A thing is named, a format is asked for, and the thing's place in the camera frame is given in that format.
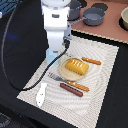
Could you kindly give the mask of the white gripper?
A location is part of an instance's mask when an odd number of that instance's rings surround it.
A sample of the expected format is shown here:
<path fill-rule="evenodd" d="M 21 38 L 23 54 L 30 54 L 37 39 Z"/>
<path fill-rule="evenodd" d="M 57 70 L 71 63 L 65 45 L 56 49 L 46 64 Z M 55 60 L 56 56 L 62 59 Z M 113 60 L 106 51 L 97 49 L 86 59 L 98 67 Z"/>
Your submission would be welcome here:
<path fill-rule="evenodd" d="M 62 43 L 65 39 L 71 39 L 71 28 L 68 27 L 66 30 L 59 30 L 59 31 L 48 31 L 47 32 L 47 39 L 49 48 L 52 51 L 59 51 L 62 47 Z"/>

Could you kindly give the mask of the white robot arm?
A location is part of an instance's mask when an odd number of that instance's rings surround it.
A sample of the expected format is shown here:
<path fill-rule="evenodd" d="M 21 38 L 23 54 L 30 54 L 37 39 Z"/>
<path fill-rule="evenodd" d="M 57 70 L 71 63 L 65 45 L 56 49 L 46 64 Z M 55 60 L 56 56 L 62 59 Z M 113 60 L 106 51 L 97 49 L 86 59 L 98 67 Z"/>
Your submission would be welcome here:
<path fill-rule="evenodd" d="M 52 51 L 59 51 L 63 43 L 64 32 L 67 30 L 71 0 L 41 0 L 41 2 L 49 48 Z"/>

